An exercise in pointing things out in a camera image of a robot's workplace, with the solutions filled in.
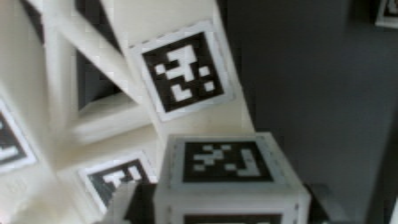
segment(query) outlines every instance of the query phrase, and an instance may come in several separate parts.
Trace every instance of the black and white square pattern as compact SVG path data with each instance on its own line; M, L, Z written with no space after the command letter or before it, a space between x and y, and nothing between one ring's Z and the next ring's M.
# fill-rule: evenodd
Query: black and white square pattern
M274 181L256 142L189 142L183 182Z
M112 195L121 183L137 181L155 183L157 177L144 153L112 159L107 163L80 171L80 176L89 188L100 210L107 212Z
M281 224L281 214L194 214L185 215L185 224Z
M398 17L398 0L388 0L384 16Z
M134 47L162 120L233 98L219 50L208 21Z
M32 163L36 163L36 156L4 101L0 100L0 173Z
M171 187L240 189L286 186L286 177L263 137L176 137Z

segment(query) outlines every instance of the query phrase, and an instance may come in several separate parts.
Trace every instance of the dark background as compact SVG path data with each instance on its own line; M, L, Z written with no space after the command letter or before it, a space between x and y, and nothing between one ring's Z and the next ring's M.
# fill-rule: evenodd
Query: dark background
M304 182L327 184L350 217L384 223L398 189L398 30L373 25L379 1L219 3L256 130L272 131Z

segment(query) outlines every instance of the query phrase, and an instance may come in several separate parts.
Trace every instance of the white truss structure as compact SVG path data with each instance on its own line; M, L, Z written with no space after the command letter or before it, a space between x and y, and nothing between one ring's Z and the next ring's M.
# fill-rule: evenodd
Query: white truss structure
M171 134L253 133L215 0L102 0L121 53L73 0L29 0L41 13L45 48L16 0L0 2L0 98L13 108L38 163L0 178L0 223L102 220L78 171L142 151L160 173ZM235 100L162 122L130 47L210 20ZM123 90L78 111L77 50Z

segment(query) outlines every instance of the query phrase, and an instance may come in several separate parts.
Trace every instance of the black square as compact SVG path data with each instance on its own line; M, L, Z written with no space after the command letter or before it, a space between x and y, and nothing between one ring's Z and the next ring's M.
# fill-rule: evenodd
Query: black square
M27 157L27 152L16 138L16 133L0 112L0 166L18 162Z
M166 112L224 94L205 32L148 51L142 58Z
M183 182L272 182L256 141L185 143Z
M137 177L132 173L132 169L137 171L141 177ZM123 163L119 166L114 166L110 169L105 169L100 172L89 174L89 180L107 207L118 188L114 182L107 181L107 176L112 174L116 175L116 177L119 177L118 181L121 181L123 183L130 181L150 183L148 174L139 159Z
M196 214L185 215L185 224L281 224L281 214Z
M398 17L398 0L388 0L384 16Z

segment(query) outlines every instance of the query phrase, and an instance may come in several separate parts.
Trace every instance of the white cube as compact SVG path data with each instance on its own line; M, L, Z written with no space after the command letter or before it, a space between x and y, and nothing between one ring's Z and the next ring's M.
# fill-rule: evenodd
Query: white cube
M157 224L306 224L309 200L269 133L171 137Z

